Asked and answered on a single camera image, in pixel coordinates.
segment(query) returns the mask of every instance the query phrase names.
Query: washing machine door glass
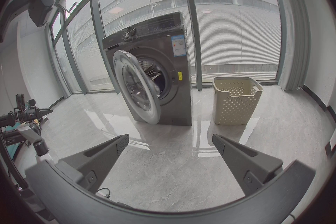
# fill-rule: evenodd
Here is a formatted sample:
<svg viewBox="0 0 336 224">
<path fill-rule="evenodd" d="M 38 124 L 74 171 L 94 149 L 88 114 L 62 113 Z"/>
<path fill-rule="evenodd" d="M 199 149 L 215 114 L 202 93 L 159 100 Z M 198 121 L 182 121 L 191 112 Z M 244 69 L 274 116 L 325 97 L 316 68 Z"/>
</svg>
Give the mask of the washing machine door glass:
<svg viewBox="0 0 336 224">
<path fill-rule="evenodd" d="M 131 53 L 116 51 L 113 64 L 125 101 L 144 121 L 157 124 L 161 115 L 159 87 L 145 74 L 137 58 Z"/>
</svg>

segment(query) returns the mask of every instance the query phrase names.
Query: wire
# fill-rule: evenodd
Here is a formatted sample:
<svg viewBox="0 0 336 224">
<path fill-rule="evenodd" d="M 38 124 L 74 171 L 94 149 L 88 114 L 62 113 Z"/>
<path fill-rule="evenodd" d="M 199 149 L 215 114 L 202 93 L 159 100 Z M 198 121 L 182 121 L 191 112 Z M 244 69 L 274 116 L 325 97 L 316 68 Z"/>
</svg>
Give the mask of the wire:
<svg viewBox="0 0 336 224">
<path fill-rule="evenodd" d="M 101 189 L 97 190 L 97 192 L 100 191 L 100 190 L 103 190 L 103 189 L 107 189 L 107 190 L 108 190 L 108 194 L 106 194 L 105 197 L 106 197 L 107 199 L 109 199 L 109 198 L 110 198 L 110 194 L 111 194 L 111 192 L 110 192 L 110 190 L 109 190 L 108 188 L 101 188 Z"/>
</svg>

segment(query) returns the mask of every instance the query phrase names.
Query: front-loading washing machine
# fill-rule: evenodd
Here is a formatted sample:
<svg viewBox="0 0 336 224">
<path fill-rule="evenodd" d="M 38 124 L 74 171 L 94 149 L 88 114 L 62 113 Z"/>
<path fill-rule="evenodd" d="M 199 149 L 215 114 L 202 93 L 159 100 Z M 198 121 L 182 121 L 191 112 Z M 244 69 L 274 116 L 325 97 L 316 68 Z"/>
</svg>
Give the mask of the front-loading washing machine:
<svg viewBox="0 0 336 224">
<path fill-rule="evenodd" d="M 103 49 L 136 121 L 191 125 L 191 79 L 179 12 L 103 39 Z"/>
</svg>

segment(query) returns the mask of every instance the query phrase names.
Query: laundry basket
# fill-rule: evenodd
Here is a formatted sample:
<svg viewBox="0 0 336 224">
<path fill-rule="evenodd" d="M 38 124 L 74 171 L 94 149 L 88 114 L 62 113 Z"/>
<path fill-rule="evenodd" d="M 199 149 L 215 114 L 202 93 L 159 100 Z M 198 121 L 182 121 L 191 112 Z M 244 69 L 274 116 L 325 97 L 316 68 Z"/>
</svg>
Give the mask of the laundry basket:
<svg viewBox="0 0 336 224">
<path fill-rule="evenodd" d="M 252 78 L 214 78 L 213 118 L 216 124 L 247 124 L 263 88 Z"/>
</svg>

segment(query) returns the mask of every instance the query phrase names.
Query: tiled floor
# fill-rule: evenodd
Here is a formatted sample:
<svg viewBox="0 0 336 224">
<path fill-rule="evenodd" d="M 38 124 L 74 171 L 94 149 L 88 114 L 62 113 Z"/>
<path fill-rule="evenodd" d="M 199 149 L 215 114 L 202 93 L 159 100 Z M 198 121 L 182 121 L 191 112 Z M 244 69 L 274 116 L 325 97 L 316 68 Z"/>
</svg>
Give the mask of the tiled floor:
<svg viewBox="0 0 336 224">
<path fill-rule="evenodd" d="M 313 168 L 326 161 L 324 146 L 335 126 L 303 90 L 264 86 L 247 128 L 213 123 L 213 89 L 192 94 L 191 127 L 136 122 L 121 95 L 87 94 L 58 104 L 42 136 L 63 158 L 129 133 L 128 147 L 101 187 L 111 190 L 113 201 L 155 211 L 204 209 L 244 196 L 211 142 L 213 133 L 278 157 L 283 168 L 294 159 Z"/>
</svg>

